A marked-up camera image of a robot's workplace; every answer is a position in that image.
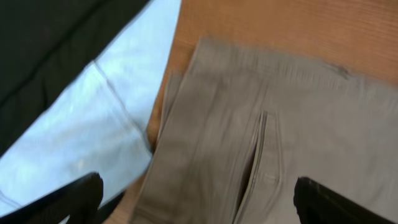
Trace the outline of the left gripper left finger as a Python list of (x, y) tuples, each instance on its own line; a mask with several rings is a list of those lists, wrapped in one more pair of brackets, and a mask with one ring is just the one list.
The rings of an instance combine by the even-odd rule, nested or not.
[(96, 218), (103, 198), (103, 180), (96, 172), (1, 217), (1, 224), (89, 224)]

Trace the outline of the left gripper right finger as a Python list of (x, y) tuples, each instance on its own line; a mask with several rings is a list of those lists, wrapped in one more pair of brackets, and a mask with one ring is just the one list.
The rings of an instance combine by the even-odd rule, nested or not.
[(394, 224), (308, 177), (297, 179), (294, 205), (301, 224)]

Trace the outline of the grey shorts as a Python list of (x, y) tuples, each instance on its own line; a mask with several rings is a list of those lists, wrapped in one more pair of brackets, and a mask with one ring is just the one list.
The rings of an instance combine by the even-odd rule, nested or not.
[(132, 223), (298, 223), (307, 176), (397, 221), (397, 88), (202, 39), (170, 79)]

